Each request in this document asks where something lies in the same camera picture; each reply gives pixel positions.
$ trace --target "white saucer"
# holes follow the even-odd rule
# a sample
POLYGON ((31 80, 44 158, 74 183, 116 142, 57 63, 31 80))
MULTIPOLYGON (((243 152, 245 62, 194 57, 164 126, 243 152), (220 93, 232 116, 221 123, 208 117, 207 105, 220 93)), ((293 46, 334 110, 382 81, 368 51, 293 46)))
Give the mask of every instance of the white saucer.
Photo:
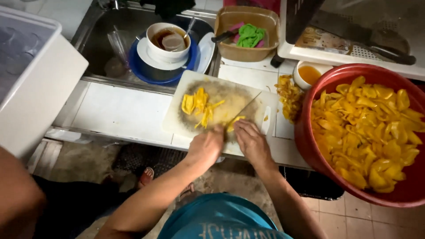
POLYGON ((215 43, 211 41, 212 37, 214 37, 214 32, 209 32, 199 41, 198 53, 196 55, 193 71, 201 74, 207 71, 211 59, 213 58, 215 48, 215 43))
POLYGON ((142 38, 139 43, 137 44, 137 54, 139 54, 139 57, 148 65, 165 71, 171 71, 176 70, 187 62, 187 59, 189 58, 189 54, 187 54, 183 60, 176 62, 176 63, 168 63, 165 61, 159 61, 152 58, 152 53, 149 50, 147 46, 147 38, 142 38))

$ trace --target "sink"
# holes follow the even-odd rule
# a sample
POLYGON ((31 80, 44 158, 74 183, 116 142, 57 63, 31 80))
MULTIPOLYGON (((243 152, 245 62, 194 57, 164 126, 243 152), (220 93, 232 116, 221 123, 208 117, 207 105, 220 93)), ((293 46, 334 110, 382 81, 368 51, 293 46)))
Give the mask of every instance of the sink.
MULTIPOLYGON (((139 80, 133 73, 119 77, 111 77, 110 74, 107 74, 105 70, 108 70, 109 66, 106 65, 115 57, 107 34, 115 28, 125 30, 129 32, 130 39, 133 41, 133 39, 136 40, 136 36, 146 31, 154 23, 167 22, 187 29, 192 16, 195 16, 196 21, 190 34, 196 43, 198 43, 205 34, 214 32, 213 27, 216 12, 191 9, 171 19, 162 20, 160 16, 155 15, 155 6, 153 5, 146 4, 141 7, 138 3, 128 2, 127 8, 102 10, 97 5, 97 0, 94 0, 71 41, 75 48, 89 62, 82 80, 173 95, 176 91, 176 85, 161 86, 148 84, 139 80)), ((220 59, 221 56, 217 48, 215 48, 206 74, 215 77, 218 75, 220 59)))

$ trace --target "black pants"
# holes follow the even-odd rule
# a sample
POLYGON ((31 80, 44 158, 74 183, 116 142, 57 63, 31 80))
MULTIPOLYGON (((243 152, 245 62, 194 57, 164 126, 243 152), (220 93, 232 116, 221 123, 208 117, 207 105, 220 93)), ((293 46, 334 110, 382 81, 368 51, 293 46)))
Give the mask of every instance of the black pants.
POLYGON ((73 239, 97 219, 111 214, 135 190, 119 193, 117 185, 52 182, 33 176, 47 198, 37 221, 35 239, 73 239))

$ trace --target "cleaver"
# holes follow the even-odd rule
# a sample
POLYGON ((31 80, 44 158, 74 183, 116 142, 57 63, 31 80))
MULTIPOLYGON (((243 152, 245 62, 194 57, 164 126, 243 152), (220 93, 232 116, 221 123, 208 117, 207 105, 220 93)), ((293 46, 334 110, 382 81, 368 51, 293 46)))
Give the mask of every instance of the cleaver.
POLYGON ((330 32, 343 39, 358 43, 358 45, 388 58, 395 63, 413 65, 414 56, 408 55, 392 47, 382 46, 371 41, 373 31, 358 24, 350 23, 347 19, 335 13, 319 10, 310 21, 310 25, 330 32))

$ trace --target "orange liquid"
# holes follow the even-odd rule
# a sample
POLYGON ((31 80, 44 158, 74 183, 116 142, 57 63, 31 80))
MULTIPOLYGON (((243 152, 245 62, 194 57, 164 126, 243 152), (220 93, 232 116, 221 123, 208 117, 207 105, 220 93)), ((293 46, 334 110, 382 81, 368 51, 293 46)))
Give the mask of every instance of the orange liquid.
POLYGON ((316 81, 322 76, 322 74, 316 70, 316 68, 309 65, 301 66, 298 69, 298 73, 300 74, 301 78, 310 85, 314 85, 316 81))

